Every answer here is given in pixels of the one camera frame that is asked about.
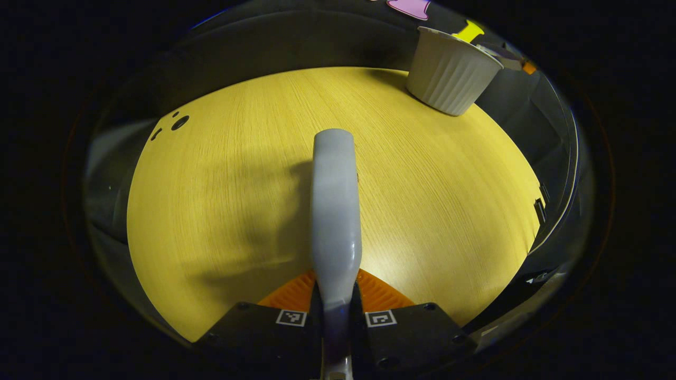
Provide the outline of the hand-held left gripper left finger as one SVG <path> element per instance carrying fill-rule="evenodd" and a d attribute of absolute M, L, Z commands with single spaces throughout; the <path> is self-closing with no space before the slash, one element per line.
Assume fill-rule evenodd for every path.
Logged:
<path fill-rule="evenodd" d="M 323 306 L 312 270 L 258 303 L 237 301 L 196 349 L 227 370 L 319 370 Z"/>

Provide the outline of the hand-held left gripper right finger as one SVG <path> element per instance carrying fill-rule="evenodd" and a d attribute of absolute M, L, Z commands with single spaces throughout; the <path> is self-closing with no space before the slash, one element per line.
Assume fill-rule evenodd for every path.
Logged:
<path fill-rule="evenodd" d="M 351 323 L 355 371 L 434 371 L 476 351 L 476 341 L 440 305 L 413 303 L 362 269 L 353 289 Z"/>

